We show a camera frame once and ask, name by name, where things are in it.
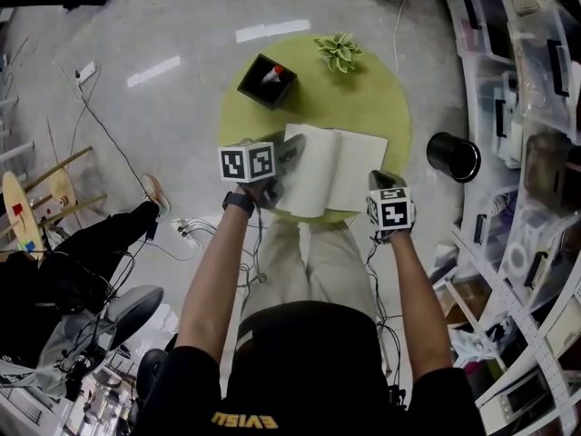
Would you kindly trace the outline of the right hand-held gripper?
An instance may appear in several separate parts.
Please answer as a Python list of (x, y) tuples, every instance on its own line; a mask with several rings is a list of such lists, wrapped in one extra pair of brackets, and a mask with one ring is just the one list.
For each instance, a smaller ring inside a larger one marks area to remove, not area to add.
[(397, 232), (410, 232), (417, 210), (405, 180), (393, 173), (373, 170), (369, 173), (367, 216), (373, 225), (375, 243), (389, 243)]

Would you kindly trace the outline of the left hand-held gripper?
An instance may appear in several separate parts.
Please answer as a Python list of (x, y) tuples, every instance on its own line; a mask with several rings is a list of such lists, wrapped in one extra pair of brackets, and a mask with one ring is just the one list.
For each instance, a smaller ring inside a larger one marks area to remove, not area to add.
[(292, 172), (306, 147), (304, 134), (285, 139), (283, 134), (264, 140), (246, 139), (218, 149), (221, 179), (240, 186), (261, 185), (258, 205), (273, 209), (284, 194), (283, 179)]

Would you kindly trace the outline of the person's left hand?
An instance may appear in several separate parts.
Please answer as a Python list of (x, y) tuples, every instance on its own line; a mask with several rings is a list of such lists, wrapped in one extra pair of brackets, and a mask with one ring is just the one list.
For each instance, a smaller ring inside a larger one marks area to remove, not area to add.
[(266, 180), (260, 180), (253, 183), (239, 183), (241, 190), (248, 195), (254, 204), (259, 208), (265, 208), (267, 198), (265, 196)]

